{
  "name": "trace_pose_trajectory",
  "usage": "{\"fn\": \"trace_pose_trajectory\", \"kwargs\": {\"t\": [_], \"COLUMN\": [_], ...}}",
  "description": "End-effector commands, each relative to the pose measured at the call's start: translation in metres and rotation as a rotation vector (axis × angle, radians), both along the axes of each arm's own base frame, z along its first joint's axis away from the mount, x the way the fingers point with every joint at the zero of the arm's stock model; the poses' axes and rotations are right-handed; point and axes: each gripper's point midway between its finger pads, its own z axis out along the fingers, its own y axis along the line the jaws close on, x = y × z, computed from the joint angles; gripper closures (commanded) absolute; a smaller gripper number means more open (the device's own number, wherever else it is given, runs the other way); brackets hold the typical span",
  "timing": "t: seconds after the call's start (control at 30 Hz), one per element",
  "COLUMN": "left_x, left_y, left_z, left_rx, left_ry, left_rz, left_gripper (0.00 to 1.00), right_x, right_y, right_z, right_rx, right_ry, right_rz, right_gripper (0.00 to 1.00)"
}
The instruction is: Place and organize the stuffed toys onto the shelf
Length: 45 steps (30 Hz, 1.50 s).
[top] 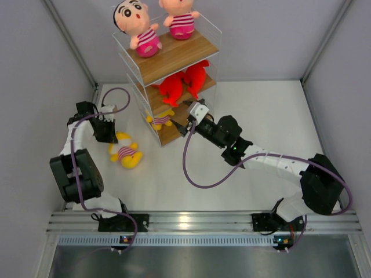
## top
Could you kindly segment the red shark plush toy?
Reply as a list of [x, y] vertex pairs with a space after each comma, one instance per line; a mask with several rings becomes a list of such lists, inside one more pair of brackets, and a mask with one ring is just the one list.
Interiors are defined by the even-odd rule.
[[163, 80], [160, 85], [152, 84], [151, 86], [159, 89], [159, 92], [165, 98], [162, 102], [171, 107], [178, 107], [178, 99], [183, 94], [183, 81], [188, 83], [188, 77], [183, 71], [179, 71]]

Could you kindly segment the pink black-haired boy doll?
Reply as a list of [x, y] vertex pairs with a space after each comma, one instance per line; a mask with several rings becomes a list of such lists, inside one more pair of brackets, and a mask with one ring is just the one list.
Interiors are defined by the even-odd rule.
[[159, 25], [150, 23], [148, 6], [142, 1], [122, 1], [114, 10], [113, 21], [121, 32], [130, 36], [129, 47], [140, 57], [152, 57], [162, 48], [156, 33]]

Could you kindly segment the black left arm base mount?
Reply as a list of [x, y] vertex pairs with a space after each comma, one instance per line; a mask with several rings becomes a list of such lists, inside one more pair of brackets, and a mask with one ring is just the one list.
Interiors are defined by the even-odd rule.
[[[138, 232], [148, 231], [150, 220], [148, 214], [131, 214], [130, 216], [136, 221]], [[116, 215], [111, 218], [103, 218], [96, 213], [92, 213], [90, 217], [99, 223], [99, 232], [134, 232], [134, 223], [127, 217]]]

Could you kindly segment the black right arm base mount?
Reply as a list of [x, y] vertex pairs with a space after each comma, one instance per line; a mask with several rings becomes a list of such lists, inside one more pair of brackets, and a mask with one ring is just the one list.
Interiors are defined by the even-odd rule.
[[299, 232], [304, 227], [304, 218], [297, 217], [287, 222], [275, 213], [254, 213], [252, 225], [255, 232]]

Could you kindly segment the yellow bear plush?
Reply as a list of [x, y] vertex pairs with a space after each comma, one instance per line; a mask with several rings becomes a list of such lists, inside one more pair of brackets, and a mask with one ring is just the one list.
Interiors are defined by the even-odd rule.
[[155, 131], [160, 131], [162, 126], [165, 125], [170, 127], [173, 125], [171, 117], [174, 116], [174, 111], [169, 109], [156, 117], [152, 117], [148, 111], [146, 111], [146, 121], [151, 125]]
[[139, 151], [138, 143], [134, 142], [130, 135], [117, 131], [118, 142], [111, 143], [108, 153], [112, 162], [119, 162], [126, 169], [135, 168], [142, 160], [143, 153]]

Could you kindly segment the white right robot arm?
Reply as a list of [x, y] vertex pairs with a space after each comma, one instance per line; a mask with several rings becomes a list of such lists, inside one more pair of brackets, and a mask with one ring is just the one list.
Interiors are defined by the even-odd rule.
[[334, 211], [342, 191], [348, 191], [343, 178], [327, 156], [315, 154], [303, 159], [268, 151], [241, 137], [242, 128], [231, 115], [215, 122], [204, 100], [186, 101], [187, 125], [174, 122], [183, 137], [195, 133], [223, 150], [225, 162], [233, 167], [261, 170], [287, 180], [300, 188], [290, 197], [279, 199], [273, 209], [254, 223], [255, 231], [282, 231], [310, 213], [337, 215]]

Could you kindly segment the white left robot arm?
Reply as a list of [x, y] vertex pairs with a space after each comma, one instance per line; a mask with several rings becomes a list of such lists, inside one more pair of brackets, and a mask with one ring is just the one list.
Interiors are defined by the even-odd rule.
[[81, 210], [99, 213], [101, 219], [111, 218], [118, 231], [130, 227], [131, 217], [117, 197], [104, 193], [103, 178], [88, 151], [91, 140], [117, 143], [114, 114], [116, 105], [83, 101], [76, 104], [77, 113], [67, 122], [68, 136], [60, 154], [49, 161], [61, 197]]

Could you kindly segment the pink bald baby doll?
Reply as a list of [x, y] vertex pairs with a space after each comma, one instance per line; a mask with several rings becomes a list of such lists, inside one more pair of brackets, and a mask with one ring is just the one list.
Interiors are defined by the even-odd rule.
[[188, 40], [195, 31], [195, 19], [200, 13], [192, 10], [193, 0], [159, 0], [159, 6], [167, 13], [163, 22], [174, 39]]

